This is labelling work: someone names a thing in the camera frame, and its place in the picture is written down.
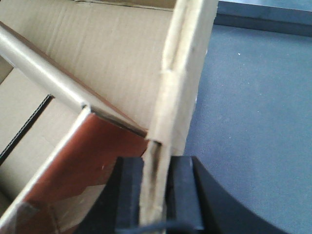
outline cardboard panel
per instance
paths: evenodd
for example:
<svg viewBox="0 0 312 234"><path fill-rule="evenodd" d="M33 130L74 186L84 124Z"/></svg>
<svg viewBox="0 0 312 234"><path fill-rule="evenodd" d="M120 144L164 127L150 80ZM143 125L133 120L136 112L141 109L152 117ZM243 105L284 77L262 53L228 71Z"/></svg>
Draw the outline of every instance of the cardboard panel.
<svg viewBox="0 0 312 234"><path fill-rule="evenodd" d="M18 69L0 84L0 152L47 96Z"/></svg>
<svg viewBox="0 0 312 234"><path fill-rule="evenodd" d="M111 2L126 6L151 6L160 8L174 8L176 0L96 0L94 2Z"/></svg>
<svg viewBox="0 0 312 234"><path fill-rule="evenodd" d="M145 129L171 16L171 11L68 0L0 2L3 23Z"/></svg>

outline black curved object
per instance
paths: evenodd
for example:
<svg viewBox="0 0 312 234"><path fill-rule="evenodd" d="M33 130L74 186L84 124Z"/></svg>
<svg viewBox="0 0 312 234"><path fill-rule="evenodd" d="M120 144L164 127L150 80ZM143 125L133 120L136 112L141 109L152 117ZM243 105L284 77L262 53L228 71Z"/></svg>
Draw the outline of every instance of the black curved object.
<svg viewBox="0 0 312 234"><path fill-rule="evenodd" d="M248 210L233 198L193 157L194 175L209 234L287 234Z"/></svg>

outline black plastic part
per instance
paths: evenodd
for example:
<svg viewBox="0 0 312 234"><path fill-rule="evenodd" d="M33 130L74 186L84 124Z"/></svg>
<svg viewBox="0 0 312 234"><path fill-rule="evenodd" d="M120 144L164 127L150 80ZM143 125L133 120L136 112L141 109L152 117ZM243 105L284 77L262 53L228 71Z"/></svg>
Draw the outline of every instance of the black plastic part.
<svg viewBox="0 0 312 234"><path fill-rule="evenodd" d="M189 223L197 231L204 230L191 157L171 157L166 203L167 220Z"/></svg>
<svg viewBox="0 0 312 234"><path fill-rule="evenodd" d="M116 232L138 226L139 197L143 172L140 157L124 158L121 176Z"/></svg>
<svg viewBox="0 0 312 234"><path fill-rule="evenodd" d="M143 161L119 157L104 190L75 234L114 234L138 226Z"/></svg>
<svg viewBox="0 0 312 234"><path fill-rule="evenodd" d="M215 24L312 37L312 11L219 1Z"/></svg>
<svg viewBox="0 0 312 234"><path fill-rule="evenodd" d="M44 109L48 106L48 104L53 99L53 96L48 94L45 99L40 103L38 108L32 113L29 119L24 123L21 129L16 133L10 143L5 147L5 149L0 154L0 166L6 160L6 158L10 155L12 150L16 147L19 141L23 138L23 136L28 132L28 130L34 125L36 120L39 118Z"/></svg>
<svg viewBox="0 0 312 234"><path fill-rule="evenodd" d="M206 233L286 234L258 217L228 194L196 157L193 157L193 165Z"/></svg>

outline metal frame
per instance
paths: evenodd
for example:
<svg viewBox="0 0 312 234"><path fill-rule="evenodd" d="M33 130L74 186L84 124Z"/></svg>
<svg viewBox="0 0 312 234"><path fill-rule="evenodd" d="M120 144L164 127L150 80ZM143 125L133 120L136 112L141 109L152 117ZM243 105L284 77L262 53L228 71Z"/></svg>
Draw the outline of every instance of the metal frame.
<svg viewBox="0 0 312 234"><path fill-rule="evenodd" d="M312 7L220 0L215 24L312 37Z"/></svg>

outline cardboard box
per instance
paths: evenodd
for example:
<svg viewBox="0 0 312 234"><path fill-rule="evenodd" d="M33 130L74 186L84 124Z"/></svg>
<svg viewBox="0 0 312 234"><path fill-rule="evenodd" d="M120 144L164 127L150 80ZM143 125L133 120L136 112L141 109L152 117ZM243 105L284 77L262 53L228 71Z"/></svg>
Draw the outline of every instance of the cardboard box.
<svg viewBox="0 0 312 234"><path fill-rule="evenodd" d="M69 87L91 100L83 106L72 100L70 90L40 83L40 74L29 77L31 71L25 75L0 60L0 108L5 110L0 147L46 94L52 90L57 96L0 167L1 204L5 208L14 200L0 219L3 233L72 232L102 190L115 157L140 156L146 149L144 138L133 131L147 132L149 141L141 223L159 219L168 158L184 150L217 7L216 0L179 0L173 12L174 4L0 1L0 20L61 65L82 84ZM123 128L116 126L120 120ZM103 136L111 141L103 144ZM95 152L86 157L90 149ZM103 151L112 154L100 156Z"/></svg>

